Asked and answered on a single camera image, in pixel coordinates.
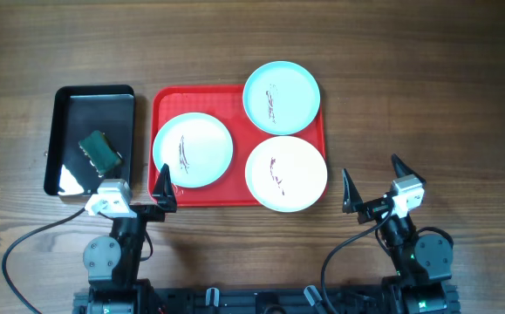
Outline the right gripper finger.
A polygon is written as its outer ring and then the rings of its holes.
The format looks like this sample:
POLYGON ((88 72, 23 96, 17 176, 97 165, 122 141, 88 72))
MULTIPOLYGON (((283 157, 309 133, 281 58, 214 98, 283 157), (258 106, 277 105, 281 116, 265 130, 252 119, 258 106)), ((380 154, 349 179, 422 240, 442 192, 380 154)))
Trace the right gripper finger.
POLYGON ((397 154, 391 156, 392 167, 398 178, 402 178, 408 175, 414 175, 421 183, 425 183, 426 180, 412 170, 397 154))
POLYGON ((362 208, 364 202, 345 168, 342 170, 342 176, 344 183, 343 212, 346 214, 356 213, 362 208))

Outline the light blue plate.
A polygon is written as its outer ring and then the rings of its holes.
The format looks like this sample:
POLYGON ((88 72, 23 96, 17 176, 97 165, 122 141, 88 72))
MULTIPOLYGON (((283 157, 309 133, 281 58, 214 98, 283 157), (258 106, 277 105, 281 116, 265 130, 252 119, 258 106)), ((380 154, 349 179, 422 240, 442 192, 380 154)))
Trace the light blue plate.
POLYGON ((182 188, 202 188, 222 177, 233 158, 234 144, 227 127, 206 113, 183 113, 156 134, 155 166, 169 166, 171 182, 182 188))
POLYGON ((273 135, 291 135, 313 122, 321 106, 321 92, 313 75, 301 65, 273 61, 250 74, 242 104, 257 128, 273 135))

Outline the green yellow sponge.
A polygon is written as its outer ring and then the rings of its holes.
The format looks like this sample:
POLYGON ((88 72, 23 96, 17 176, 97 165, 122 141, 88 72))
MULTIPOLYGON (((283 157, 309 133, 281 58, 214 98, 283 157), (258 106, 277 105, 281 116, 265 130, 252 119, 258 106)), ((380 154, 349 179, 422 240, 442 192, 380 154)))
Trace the green yellow sponge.
POLYGON ((98 130, 78 142, 83 153, 99 176, 104 176, 122 164, 122 157, 110 145, 107 137, 98 130))

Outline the white plate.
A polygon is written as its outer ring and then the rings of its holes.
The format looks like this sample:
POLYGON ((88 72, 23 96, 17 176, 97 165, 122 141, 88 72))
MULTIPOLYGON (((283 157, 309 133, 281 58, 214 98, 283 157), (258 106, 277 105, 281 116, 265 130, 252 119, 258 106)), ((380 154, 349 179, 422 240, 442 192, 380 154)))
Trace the white plate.
POLYGON ((308 141, 276 136, 252 150, 245 181, 261 205, 293 213, 318 201, 326 189, 328 170, 323 155, 308 141))

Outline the light blue plate top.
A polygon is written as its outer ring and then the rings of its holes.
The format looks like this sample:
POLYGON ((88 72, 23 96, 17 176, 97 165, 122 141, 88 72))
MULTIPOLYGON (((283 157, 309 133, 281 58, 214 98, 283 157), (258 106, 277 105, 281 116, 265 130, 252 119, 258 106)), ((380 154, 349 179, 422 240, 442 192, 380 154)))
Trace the light blue plate top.
POLYGON ((301 65, 273 61, 250 74, 242 104, 257 128, 273 135, 291 135, 313 122, 321 106, 321 92, 313 75, 301 65))

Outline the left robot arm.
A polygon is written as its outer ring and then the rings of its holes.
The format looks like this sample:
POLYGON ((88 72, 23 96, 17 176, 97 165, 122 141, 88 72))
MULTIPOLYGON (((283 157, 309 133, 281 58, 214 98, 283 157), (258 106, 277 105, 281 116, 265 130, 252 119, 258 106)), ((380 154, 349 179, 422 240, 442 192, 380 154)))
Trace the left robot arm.
POLYGON ((89 215, 102 214, 113 222, 109 235, 91 240, 83 264, 90 288, 74 296, 74 313, 162 313, 165 305, 150 281, 139 279, 142 248, 149 222, 164 222, 177 210, 169 166, 163 165, 155 183, 155 204, 131 204, 128 183, 104 180, 85 205, 89 215))

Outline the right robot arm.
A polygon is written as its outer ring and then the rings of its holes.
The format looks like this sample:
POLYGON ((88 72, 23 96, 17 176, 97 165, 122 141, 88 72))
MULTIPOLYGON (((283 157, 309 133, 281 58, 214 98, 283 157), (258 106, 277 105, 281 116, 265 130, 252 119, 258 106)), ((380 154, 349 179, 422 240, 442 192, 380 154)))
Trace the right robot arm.
POLYGON ((448 299, 445 282, 452 278, 454 240, 435 227, 416 228, 410 213, 420 207, 427 181, 401 158, 391 157, 396 178, 383 196, 363 201, 349 173, 342 171, 346 214, 358 222, 374 222, 372 233, 391 258, 394 276, 382 279, 382 313, 448 313, 457 308, 448 299))

